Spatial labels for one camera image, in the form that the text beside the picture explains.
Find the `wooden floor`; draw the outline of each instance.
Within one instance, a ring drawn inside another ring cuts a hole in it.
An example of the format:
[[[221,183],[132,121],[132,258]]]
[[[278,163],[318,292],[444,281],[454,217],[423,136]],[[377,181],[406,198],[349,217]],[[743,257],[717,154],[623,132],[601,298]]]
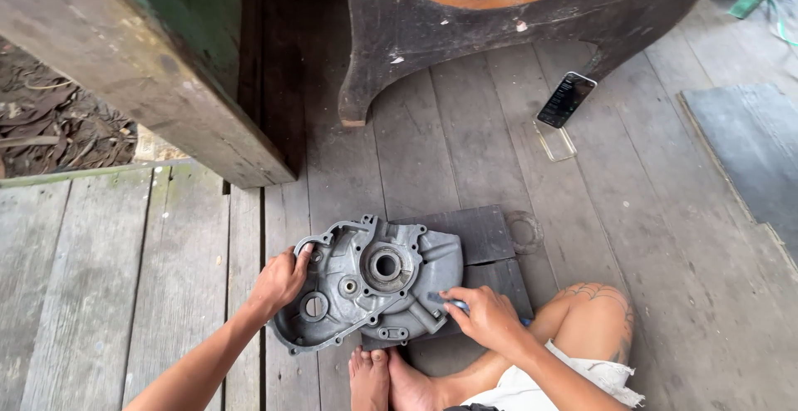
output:
[[[236,310],[265,256],[364,213],[493,203],[544,225],[544,250],[519,256],[535,305],[584,280],[632,297],[630,384],[648,409],[796,408],[798,273],[675,99],[775,82],[798,102],[796,55],[763,8],[736,20],[701,0],[599,85],[568,124],[579,155],[551,162],[532,117],[587,45],[439,64],[387,88],[364,128],[343,128],[346,3],[324,3],[298,42],[304,97],[271,92],[294,108],[269,122],[299,182],[228,191],[189,163],[0,189],[0,409],[119,409]],[[208,409],[349,409],[358,338],[290,357],[271,332],[256,337]],[[464,337],[409,348],[431,374],[480,352]]]

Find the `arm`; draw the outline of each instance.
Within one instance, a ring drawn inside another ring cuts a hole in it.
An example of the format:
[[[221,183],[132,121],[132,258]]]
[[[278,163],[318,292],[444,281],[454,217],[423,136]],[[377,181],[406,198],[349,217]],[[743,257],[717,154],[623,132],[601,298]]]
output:
[[[449,303],[444,307],[464,334],[526,372],[560,411],[628,411],[624,404],[540,344],[520,324],[507,296],[496,294],[487,286],[476,290],[452,288],[441,295],[467,303],[470,314]]]
[[[308,243],[296,262],[294,247],[271,258],[233,317],[141,391],[125,411],[205,409],[247,343],[280,308],[294,300],[305,282],[312,251],[313,244]]]

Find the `engine crankcase cover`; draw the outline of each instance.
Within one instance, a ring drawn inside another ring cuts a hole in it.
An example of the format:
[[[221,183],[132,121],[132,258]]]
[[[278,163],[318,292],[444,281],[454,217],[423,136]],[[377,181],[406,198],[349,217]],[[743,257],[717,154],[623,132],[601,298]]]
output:
[[[294,254],[306,243],[314,250],[305,284],[269,322],[292,355],[340,345],[354,330],[399,342],[435,333],[446,312],[427,293],[463,282],[460,237],[421,224],[367,214],[303,239]]]

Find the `hand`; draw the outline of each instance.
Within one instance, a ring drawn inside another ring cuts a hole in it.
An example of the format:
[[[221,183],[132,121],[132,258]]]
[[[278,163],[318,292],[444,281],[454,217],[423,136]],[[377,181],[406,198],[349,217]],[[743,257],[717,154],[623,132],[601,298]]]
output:
[[[259,320],[259,327],[264,326],[278,310],[294,300],[302,289],[311,252],[313,252],[313,243],[307,243],[299,252],[295,262],[294,246],[285,249],[276,257],[269,258],[266,267],[260,271],[245,304],[254,310]]]
[[[510,299],[496,294],[487,286],[475,290],[458,286],[442,291],[441,297],[467,303],[469,314],[451,303],[444,304],[444,308],[457,321],[464,334],[500,354],[509,349],[513,341],[522,339],[519,335],[527,332],[519,322]]]

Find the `white shorts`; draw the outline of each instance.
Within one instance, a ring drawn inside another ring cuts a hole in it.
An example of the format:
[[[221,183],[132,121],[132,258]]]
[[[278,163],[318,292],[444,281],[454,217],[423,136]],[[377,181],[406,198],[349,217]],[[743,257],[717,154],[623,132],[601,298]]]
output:
[[[554,347],[551,340],[546,343],[546,348],[624,405],[634,408],[645,398],[625,386],[626,379],[634,375],[634,369],[631,367],[616,362],[571,358]],[[500,411],[557,411],[552,401],[540,390],[540,386],[515,366],[504,371],[495,388],[469,398],[462,405],[467,406],[472,403],[495,406]]]

